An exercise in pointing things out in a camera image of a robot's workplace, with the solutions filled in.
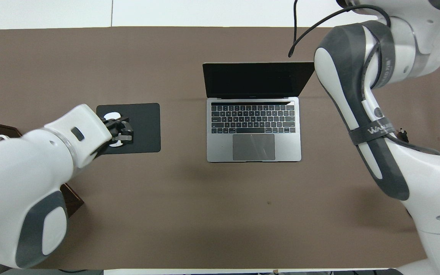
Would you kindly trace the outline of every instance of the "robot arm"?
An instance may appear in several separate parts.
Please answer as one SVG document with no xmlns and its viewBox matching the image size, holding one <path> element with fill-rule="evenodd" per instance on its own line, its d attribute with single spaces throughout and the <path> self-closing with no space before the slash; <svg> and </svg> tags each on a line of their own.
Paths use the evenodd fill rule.
<svg viewBox="0 0 440 275">
<path fill-rule="evenodd" d="M 335 27 L 316 50 L 317 75 L 373 179 L 386 195 L 401 200 L 414 219 L 428 260 L 400 271 L 440 275 L 440 155 L 398 143 L 371 91 L 440 66 L 440 1 L 339 3 L 377 5 L 391 16 L 391 27 L 382 19 Z"/>
<path fill-rule="evenodd" d="M 0 141 L 0 264 L 28 268 L 59 246 L 68 227 L 60 186 L 122 134 L 131 142 L 126 118 L 100 120 L 82 104 L 41 129 Z"/>
</svg>

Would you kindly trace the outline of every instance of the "open laptop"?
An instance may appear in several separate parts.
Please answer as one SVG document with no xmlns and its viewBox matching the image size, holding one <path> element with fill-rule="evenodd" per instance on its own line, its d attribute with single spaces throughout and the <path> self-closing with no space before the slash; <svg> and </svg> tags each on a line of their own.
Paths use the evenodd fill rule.
<svg viewBox="0 0 440 275">
<path fill-rule="evenodd" d="M 313 62 L 204 63 L 209 162 L 298 162 Z"/>
</svg>

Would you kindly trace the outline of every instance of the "brown table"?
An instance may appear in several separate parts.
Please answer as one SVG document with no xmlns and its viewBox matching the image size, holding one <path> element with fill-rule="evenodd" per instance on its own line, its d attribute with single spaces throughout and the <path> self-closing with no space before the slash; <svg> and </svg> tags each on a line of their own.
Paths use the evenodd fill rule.
<svg viewBox="0 0 440 275">
<path fill-rule="evenodd" d="M 206 61 L 311 61 L 290 28 L 0 30 L 0 123 L 22 132 L 75 105 L 160 104 L 159 153 L 104 155 L 71 181 L 86 203 L 38 268 L 396 267 L 425 257 L 412 219 L 372 181 L 313 75 L 302 161 L 206 161 Z M 375 92 L 411 142 L 440 150 L 440 70 Z M 188 121 L 180 120 L 182 113 Z"/>
</svg>

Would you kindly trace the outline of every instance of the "black laptop screen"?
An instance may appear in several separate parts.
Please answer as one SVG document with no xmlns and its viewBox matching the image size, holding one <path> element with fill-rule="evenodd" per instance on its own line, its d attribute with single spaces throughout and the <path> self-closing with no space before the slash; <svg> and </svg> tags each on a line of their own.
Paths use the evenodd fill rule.
<svg viewBox="0 0 440 275">
<path fill-rule="evenodd" d="M 313 71 L 313 62 L 203 64 L 206 96 L 222 99 L 298 96 Z"/>
</svg>

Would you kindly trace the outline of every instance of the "black key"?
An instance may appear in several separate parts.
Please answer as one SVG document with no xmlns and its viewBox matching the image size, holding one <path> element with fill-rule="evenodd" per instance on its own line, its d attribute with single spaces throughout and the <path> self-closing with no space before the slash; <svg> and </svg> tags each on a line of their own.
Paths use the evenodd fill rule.
<svg viewBox="0 0 440 275">
<path fill-rule="evenodd" d="M 264 128 L 237 128 L 237 133 L 263 133 Z"/>
</svg>

